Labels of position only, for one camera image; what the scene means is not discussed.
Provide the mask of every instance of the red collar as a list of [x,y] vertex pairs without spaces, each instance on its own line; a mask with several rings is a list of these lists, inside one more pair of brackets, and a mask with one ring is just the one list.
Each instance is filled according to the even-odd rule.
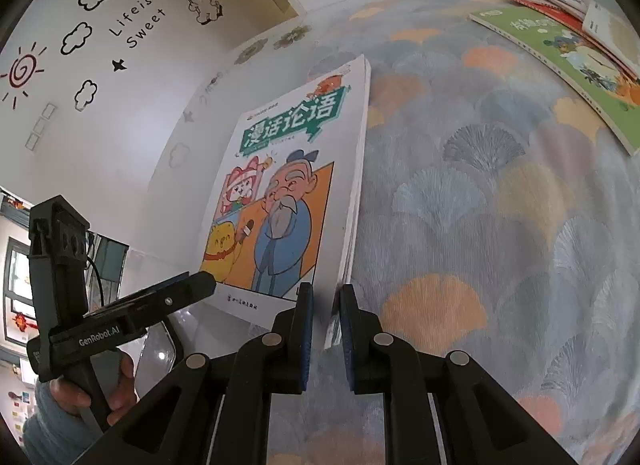
[[205,261],[219,261],[220,259],[224,259],[227,255],[233,254],[234,250],[236,249],[236,242],[234,242],[233,246],[224,251],[224,252],[220,252],[218,254],[207,254],[207,252],[205,252],[204,254],[204,260]]

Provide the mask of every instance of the yellow cartoon animal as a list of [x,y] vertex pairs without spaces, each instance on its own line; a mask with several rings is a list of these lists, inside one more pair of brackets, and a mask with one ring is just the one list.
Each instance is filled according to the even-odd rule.
[[213,275],[217,283],[223,283],[240,255],[242,242],[253,227],[254,222],[250,220],[236,239],[236,229],[231,221],[213,225],[200,269]]

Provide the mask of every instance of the green book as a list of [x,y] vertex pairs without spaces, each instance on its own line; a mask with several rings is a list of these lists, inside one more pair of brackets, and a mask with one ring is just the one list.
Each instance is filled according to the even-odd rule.
[[632,156],[640,149],[640,84],[592,42],[525,6],[475,12],[471,19],[527,50],[602,117]]

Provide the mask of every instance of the black star decal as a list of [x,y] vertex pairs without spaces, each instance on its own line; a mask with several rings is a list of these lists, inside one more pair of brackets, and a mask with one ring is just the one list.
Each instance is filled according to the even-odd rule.
[[111,64],[113,64],[113,71],[120,71],[120,70],[125,70],[127,69],[126,66],[123,66],[122,63],[124,63],[124,60],[120,59],[119,62],[116,62],[114,60],[111,61]]

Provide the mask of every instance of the finger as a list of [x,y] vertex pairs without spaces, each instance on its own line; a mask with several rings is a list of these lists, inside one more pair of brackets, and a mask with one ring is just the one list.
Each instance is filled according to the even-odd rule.
[[131,401],[133,401],[133,403],[136,403],[137,401],[133,379],[122,375],[120,377],[118,387],[113,391],[113,394],[108,399],[109,407],[112,411],[117,411],[124,405],[129,404]]
[[65,379],[55,379],[49,383],[51,396],[65,411],[77,407],[89,407],[91,397],[80,389],[76,384],[72,384]]
[[127,354],[122,353],[122,358],[120,359],[120,370],[122,374],[128,379],[133,378],[133,359]]
[[134,405],[136,405],[135,401],[133,403],[128,403],[127,405],[122,406],[116,411],[113,411],[109,416],[107,416],[107,423],[111,426],[115,425],[124,415],[126,415],[131,410]]

